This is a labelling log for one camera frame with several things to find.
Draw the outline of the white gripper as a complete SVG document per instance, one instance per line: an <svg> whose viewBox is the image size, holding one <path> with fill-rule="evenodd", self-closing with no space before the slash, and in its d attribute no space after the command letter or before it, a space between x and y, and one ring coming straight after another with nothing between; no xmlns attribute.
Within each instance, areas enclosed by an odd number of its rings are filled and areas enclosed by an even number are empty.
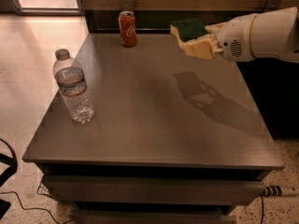
<svg viewBox="0 0 299 224"><path fill-rule="evenodd" d="M187 56L212 60L217 53L231 62L249 62L254 59L250 49L250 28L256 14L236 17L226 23L206 25L210 34L183 42L180 47Z"/></svg>

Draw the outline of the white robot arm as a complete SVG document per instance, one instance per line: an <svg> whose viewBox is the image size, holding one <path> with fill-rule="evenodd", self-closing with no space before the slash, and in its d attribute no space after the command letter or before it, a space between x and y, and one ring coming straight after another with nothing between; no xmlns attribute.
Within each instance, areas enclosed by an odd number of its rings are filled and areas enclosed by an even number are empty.
<svg viewBox="0 0 299 224"><path fill-rule="evenodd" d="M180 43L186 55L207 60L221 55L230 62L257 58L299 61L297 7L239 16L205 29L206 35Z"/></svg>

